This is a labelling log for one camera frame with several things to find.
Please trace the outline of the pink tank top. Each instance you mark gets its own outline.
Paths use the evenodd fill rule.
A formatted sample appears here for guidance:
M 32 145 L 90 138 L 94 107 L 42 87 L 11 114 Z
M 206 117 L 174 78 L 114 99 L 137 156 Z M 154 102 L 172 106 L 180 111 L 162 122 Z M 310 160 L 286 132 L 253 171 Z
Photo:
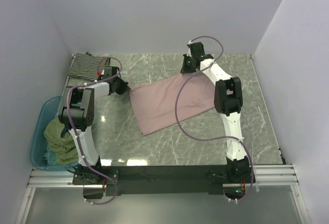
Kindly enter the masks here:
M 188 74 L 178 74 L 158 82 L 135 86 L 130 90 L 132 109 L 143 136 L 176 124 L 176 97 L 188 78 Z M 203 73 L 194 76 L 179 96 L 179 120 L 184 121 L 212 109 L 214 93 L 215 85 L 207 76 Z

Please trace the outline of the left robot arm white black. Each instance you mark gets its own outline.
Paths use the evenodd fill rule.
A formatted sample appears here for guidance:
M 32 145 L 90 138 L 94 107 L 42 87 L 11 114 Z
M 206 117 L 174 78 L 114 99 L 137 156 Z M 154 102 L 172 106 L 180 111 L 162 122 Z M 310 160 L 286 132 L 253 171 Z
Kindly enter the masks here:
M 78 151 L 78 165 L 89 166 L 84 177 L 92 184 L 101 181 L 103 171 L 96 167 L 100 156 L 95 149 L 92 124 L 95 117 L 95 100 L 113 93 L 129 91 L 128 82 L 120 77 L 120 68 L 106 66 L 97 80 L 80 86 L 64 89 L 59 109 L 59 121 L 64 124 L 74 139 Z

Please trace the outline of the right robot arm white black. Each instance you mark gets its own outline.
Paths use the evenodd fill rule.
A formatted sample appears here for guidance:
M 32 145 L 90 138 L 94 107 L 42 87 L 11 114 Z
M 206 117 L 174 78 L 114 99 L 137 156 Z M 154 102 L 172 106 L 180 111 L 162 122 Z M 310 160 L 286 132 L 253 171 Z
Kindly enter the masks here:
M 241 80 L 226 73 L 212 55 L 206 54 L 202 42 L 189 41 L 188 48 L 188 53 L 183 55 L 180 73 L 201 72 L 214 84 L 214 107 L 223 121 L 227 141 L 225 177 L 231 182 L 238 182 L 251 173 L 241 129 Z

